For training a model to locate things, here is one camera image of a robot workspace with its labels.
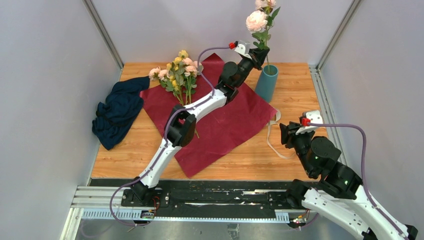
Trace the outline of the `teal conical vase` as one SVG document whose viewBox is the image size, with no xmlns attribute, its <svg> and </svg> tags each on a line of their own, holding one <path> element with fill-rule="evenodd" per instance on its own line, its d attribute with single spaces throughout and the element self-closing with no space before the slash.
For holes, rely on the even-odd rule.
<svg viewBox="0 0 424 240">
<path fill-rule="evenodd" d="M 267 103 L 270 103 L 273 98 L 278 74 L 278 68 L 270 64 L 265 65 L 259 75 L 254 92 Z"/>
</svg>

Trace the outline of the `pink flower stem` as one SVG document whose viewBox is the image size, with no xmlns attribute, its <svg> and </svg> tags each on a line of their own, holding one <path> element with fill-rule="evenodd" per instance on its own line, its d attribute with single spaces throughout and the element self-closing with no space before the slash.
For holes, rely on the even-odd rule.
<svg viewBox="0 0 424 240">
<path fill-rule="evenodd" d="M 255 0 L 255 10 L 246 18 L 245 25 L 251 36 L 255 39 L 255 48 L 269 48 L 268 42 L 271 39 L 270 29 L 275 25 L 280 7 L 277 7 L 276 0 Z M 270 65 L 269 58 L 264 62 Z"/>
</svg>

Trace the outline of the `cream ribbon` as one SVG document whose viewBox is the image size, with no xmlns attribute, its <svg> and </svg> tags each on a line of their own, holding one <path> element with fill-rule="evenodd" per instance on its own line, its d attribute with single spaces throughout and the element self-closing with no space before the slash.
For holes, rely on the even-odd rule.
<svg viewBox="0 0 424 240">
<path fill-rule="evenodd" d="M 280 120 L 282 118 L 281 111 L 275 108 L 275 114 L 266 124 L 266 144 L 267 146 L 275 153 L 275 155 L 283 160 L 293 159 L 295 157 L 294 153 L 289 155 L 281 153 L 277 143 L 277 127 L 279 126 Z"/>
</svg>

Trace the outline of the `pink yellow flower bunch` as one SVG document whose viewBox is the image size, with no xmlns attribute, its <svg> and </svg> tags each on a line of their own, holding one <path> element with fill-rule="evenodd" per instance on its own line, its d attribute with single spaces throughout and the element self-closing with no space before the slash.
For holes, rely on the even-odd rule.
<svg viewBox="0 0 424 240">
<path fill-rule="evenodd" d="M 173 94 L 183 106 L 192 103 L 196 92 L 197 77 L 203 72 L 203 65 L 192 60 L 186 50 L 181 50 L 178 56 L 166 68 L 155 67 L 148 73 L 150 81 L 158 81 L 167 91 Z"/>
</svg>

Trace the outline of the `maroon wrapping paper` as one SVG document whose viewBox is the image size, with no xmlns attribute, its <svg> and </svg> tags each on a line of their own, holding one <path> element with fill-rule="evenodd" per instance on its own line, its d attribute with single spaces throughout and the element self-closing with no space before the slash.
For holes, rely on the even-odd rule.
<svg viewBox="0 0 424 240">
<path fill-rule="evenodd" d="M 203 74 L 216 85 L 223 70 L 224 61 L 213 53 L 201 64 Z M 199 76 L 193 101 L 211 91 L 211 87 Z M 140 92 L 143 108 L 162 136 L 173 107 L 179 104 L 171 92 L 160 85 Z M 176 161 L 184 174 L 191 178 L 203 169 L 230 153 L 234 148 L 257 135 L 274 118 L 277 110 L 257 95 L 247 84 L 238 88 L 233 101 L 220 107 L 196 123 L 196 136 L 176 155 Z"/>
</svg>

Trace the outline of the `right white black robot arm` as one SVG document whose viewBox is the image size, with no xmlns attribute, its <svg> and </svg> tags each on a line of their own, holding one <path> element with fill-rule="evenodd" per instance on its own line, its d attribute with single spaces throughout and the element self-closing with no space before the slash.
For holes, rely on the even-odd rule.
<svg viewBox="0 0 424 240">
<path fill-rule="evenodd" d="M 308 127 L 325 127 L 324 123 L 280 124 L 281 143 L 287 149 L 293 148 L 306 174 L 311 179 L 319 179 L 318 184 L 327 194 L 339 199 L 349 200 L 356 209 L 363 209 L 363 216 L 374 225 L 375 233 L 389 233 L 402 240 L 414 240 L 418 230 L 412 225 L 396 222 L 395 218 L 384 212 L 368 190 L 365 177 L 365 154 L 367 138 L 364 130 L 357 125 L 336 123 L 333 127 L 352 128 L 362 135 L 361 174 L 338 161 L 341 151 L 327 138 L 315 136 L 313 129 L 304 133 Z"/>
</svg>

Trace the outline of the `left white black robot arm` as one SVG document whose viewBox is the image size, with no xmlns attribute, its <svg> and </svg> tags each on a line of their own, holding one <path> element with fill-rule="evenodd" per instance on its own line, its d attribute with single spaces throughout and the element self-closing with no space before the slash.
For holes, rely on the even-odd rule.
<svg viewBox="0 0 424 240">
<path fill-rule="evenodd" d="M 241 56 L 241 61 L 229 61 L 224 64 L 218 82 L 211 92 L 191 104 L 173 107 L 158 150 L 139 177 L 129 185 L 135 202 L 142 207 L 152 203 L 160 176 L 175 154 L 192 141 L 197 122 L 214 110 L 229 104 L 237 96 L 239 87 L 252 69 L 261 70 L 269 51 L 268 48 L 239 50 L 237 53 Z"/>
</svg>

